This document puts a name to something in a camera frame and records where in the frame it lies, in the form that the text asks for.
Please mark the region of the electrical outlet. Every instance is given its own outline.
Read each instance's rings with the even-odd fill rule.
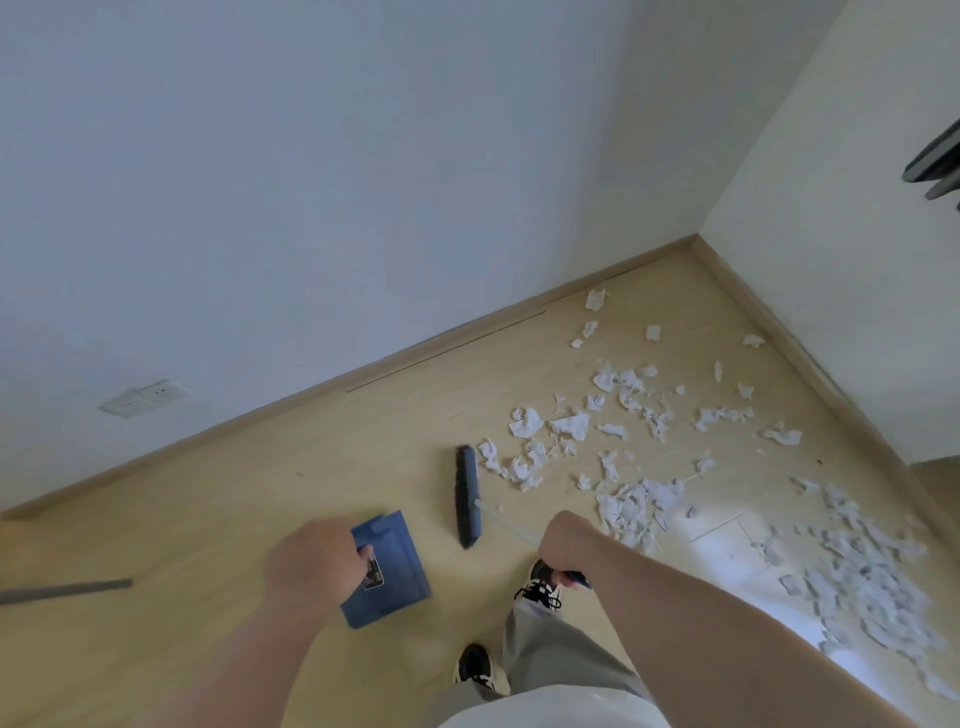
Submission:
[[[105,401],[97,407],[97,409],[109,415],[116,415],[117,417],[122,417],[124,420],[129,420],[133,417],[139,417],[148,412],[153,412],[156,409],[156,405],[150,400],[140,397],[137,390],[131,389],[119,397]]]
[[[137,394],[144,400],[151,401],[157,407],[162,407],[172,401],[182,400],[190,393],[175,381],[161,379],[159,382],[139,390]]]

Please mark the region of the person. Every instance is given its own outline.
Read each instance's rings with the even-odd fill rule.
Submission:
[[[370,556],[342,519],[288,536],[267,558],[260,605],[140,726],[276,728],[310,645]],[[494,691],[486,649],[470,645],[424,728],[913,725],[775,619],[569,511],[550,522],[539,556],[504,631],[512,694]],[[564,570],[586,575],[639,675],[560,618]]]

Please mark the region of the blue dustpan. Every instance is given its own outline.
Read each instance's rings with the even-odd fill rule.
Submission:
[[[353,629],[365,627],[430,596],[430,585],[399,511],[351,529],[357,549],[373,546],[367,576],[340,607]]]

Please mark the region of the bare arm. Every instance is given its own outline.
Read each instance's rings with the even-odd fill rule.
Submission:
[[[540,557],[587,576],[673,728],[913,726],[772,617],[569,511],[547,527]]]
[[[292,533],[267,559],[260,606],[193,685],[139,728],[276,728],[310,645],[363,579],[369,556],[369,549],[357,553],[342,519]]]

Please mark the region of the shoe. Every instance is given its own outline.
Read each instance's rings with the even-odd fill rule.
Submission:
[[[560,587],[553,583],[553,570],[544,564],[542,559],[537,559],[537,563],[530,569],[530,580],[523,589],[514,594],[514,599],[523,597],[536,601],[540,606],[556,612],[562,606],[559,593]]]
[[[488,690],[493,690],[493,663],[490,653],[482,644],[468,644],[457,660],[453,682],[466,683],[472,680]]]

